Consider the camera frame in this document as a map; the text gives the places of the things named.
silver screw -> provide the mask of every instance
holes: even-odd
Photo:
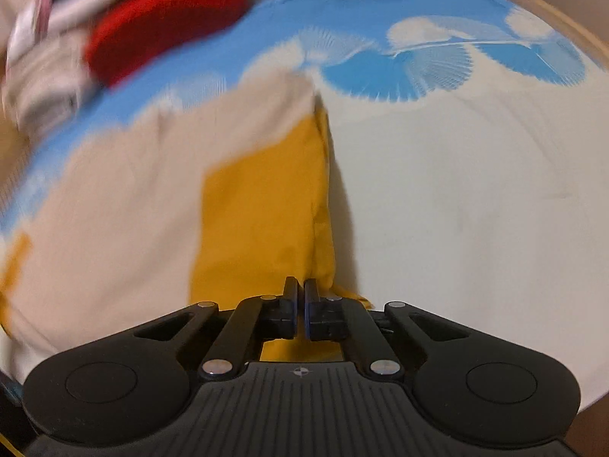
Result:
[[[400,365],[395,361],[381,359],[373,362],[370,365],[370,370],[381,376],[395,375],[400,370]]]
[[[226,359],[212,359],[203,363],[203,371],[208,375],[225,375],[233,368],[233,365]]]

red cloth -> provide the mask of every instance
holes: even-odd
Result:
[[[164,51],[234,24],[247,8],[247,0],[127,0],[99,22],[84,59],[113,86]]]

crosshair symbol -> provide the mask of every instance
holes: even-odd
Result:
[[[296,368],[294,371],[292,371],[292,373],[294,373],[296,376],[298,376],[300,378],[308,375],[310,372],[311,372],[310,369],[304,368],[303,366],[300,366],[299,368]]]

blue and white patterned fabric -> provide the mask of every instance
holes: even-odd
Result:
[[[84,141],[280,67],[328,109],[339,284],[549,353],[584,405],[609,389],[609,75],[506,0],[264,0],[48,139],[5,247]]]

ribbed gray surface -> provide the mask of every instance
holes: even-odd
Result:
[[[38,438],[28,457],[573,457],[553,442],[479,449],[427,423],[400,386],[362,378],[352,363],[253,363],[208,383],[165,429],[132,444],[84,449]]]

